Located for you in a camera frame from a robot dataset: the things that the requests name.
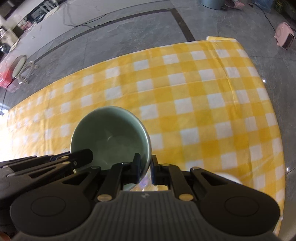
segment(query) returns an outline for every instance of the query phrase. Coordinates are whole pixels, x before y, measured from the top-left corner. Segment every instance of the metal screw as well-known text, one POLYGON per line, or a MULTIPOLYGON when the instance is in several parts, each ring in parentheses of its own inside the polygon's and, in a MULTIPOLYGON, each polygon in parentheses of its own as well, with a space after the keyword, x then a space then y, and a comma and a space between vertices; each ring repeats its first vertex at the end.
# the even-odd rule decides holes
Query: metal screw
POLYGON ((185 202, 191 201, 193 199, 193 196, 189 193, 183 193, 179 196, 179 199, 185 202))
POLYGON ((97 199, 100 202, 108 202, 108 201, 112 200, 112 197, 109 194, 101 194, 97 197, 97 199))

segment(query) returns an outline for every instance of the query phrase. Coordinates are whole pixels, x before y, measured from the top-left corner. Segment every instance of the floor tile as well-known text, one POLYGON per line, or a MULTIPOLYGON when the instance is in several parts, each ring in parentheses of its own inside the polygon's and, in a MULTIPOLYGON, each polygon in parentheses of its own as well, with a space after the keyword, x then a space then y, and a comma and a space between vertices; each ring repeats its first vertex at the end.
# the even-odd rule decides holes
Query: floor tile
POLYGON ((70 52, 81 51, 86 48, 87 39, 89 34, 82 35, 68 43, 66 43, 66 50, 63 55, 68 54, 70 52))
POLYGON ((89 33, 83 67, 139 50, 185 41, 170 12, 124 20, 89 33))
POLYGON ((132 6, 132 7, 128 7, 128 8, 120 9, 118 11, 108 13, 107 15, 105 15, 103 17, 99 16, 97 20, 95 20, 87 25, 88 26, 97 26, 102 23, 106 23, 108 21, 113 21, 115 19, 127 17, 127 16, 130 16, 133 14, 139 14, 139 13, 154 11, 154 10, 159 10, 159 9, 170 9, 170 8, 174 8, 174 5, 169 0, 140 4, 137 6, 132 6))
POLYGON ((36 59, 41 57, 46 52, 48 52, 50 50, 50 47, 51 47, 52 43, 53 43, 53 41, 49 42, 47 45, 45 45, 41 49, 39 49, 38 53, 37 53, 37 56, 36 56, 36 59))
POLYGON ((51 74, 53 80, 59 80, 83 69, 84 51, 85 49, 80 48, 71 52, 65 52, 60 57, 56 69, 51 74))
POLYGON ((218 36, 218 17, 222 11, 207 7, 177 8, 195 40, 206 40, 207 36, 218 36))
POLYGON ((274 30, 264 13, 248 4, 243 11, 222 12, 218 17, 218 36, 235 38, 249 56, 280 58, 283 51, 277 46, 274 30))
POLYGON ((38 51, 36 51, 34 54, 32 54, 29 58, 28 61, 35 61, 37 59, 38 51))
POLYGON ((36 63, 38 65, 42 66, 42 64, 47 65, 47 64, 49 64, 51 62, 56 62, 64 54, 66 48, 67 48, 67 45, 63 45, 63 46, 59 47, 58 49, 47 53, 46 56, 44 56, 42 59, 40 59, 36 63))

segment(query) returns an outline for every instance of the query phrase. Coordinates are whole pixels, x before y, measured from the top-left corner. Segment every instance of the yellow checkered tablecloth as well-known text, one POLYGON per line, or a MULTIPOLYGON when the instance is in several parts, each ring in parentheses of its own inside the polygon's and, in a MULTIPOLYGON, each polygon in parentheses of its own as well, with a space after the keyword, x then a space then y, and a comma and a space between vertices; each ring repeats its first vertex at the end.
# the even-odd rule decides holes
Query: yellow checkered tablecloth
POLYGON ((78 122, 106 105, 143 122, 160 163, 229 173, 272 196, 283 211, 279 127, 257 70, 236 40, 147 49, 54 82, 1 118, 1 159, 68 151, 78 122))

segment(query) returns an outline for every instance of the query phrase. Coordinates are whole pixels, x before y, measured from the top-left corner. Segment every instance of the white object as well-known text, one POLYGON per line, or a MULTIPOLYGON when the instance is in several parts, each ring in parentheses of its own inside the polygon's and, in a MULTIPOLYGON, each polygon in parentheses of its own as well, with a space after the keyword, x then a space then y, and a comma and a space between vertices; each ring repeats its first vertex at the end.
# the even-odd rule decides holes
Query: white object
POLYGON ((294 41, 294 32, 290 28, 289 24, 287 24, 286 22, 282 22, 276 28, 276 34, 274 37, 277 40, 276 44, 278 46, 284 49, 288 49, 294 41))
POLYGON ((13 31, 11 31, 11 29, 8 29, 5 34, 2 35, 0 40, 2 43, 8 44, 12 47, 18 41, 18 37, 13 31))
POLYGON ((216 175, 226 178, 228 180, 231 180, 233 182, 236 182, 238 184, 242 184, 242 182, 240 180, 238 180, 236 177, 234 177, 233 175, 230 175, 228 173, 224 173, 224 172, 215 172, 216 175))

